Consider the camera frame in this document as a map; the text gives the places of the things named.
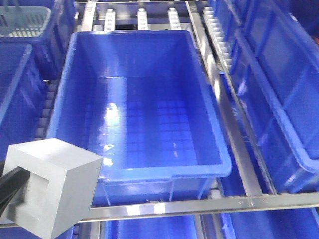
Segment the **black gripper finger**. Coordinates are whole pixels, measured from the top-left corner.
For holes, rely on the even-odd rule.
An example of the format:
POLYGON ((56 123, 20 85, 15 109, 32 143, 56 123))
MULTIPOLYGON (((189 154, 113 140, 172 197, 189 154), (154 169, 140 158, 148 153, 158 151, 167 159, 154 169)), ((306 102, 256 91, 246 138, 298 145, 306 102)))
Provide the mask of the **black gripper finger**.
POLYGON ((29 171, 16 167, 0 178, 0 215, 2 216, 7 205, 29 179, 29 171))

